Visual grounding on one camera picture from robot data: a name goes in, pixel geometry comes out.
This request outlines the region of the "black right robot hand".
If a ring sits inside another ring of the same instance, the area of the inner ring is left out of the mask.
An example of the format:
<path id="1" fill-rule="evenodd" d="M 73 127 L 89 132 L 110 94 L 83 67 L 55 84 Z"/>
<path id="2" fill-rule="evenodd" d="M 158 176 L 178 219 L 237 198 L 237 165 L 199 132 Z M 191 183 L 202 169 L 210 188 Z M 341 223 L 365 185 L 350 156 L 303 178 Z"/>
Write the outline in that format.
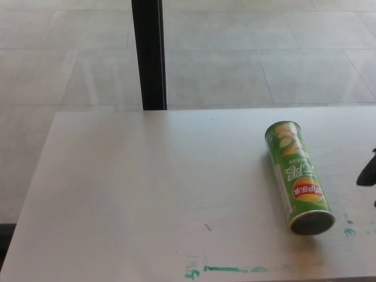
<path id="1" fill-rule="evenodd" d="M 375 174 L 376 174 L 376 168 L 375 168 L 375 151 L 376 149 L 373 149 L 373 157 L 371 160 L 367 163 L 367 165 L 362 169 L 361 173 L 359 174 L 356 185 L 357 186 L 364 186 L 364 187 L 372 187 L 375 186 Z"/>

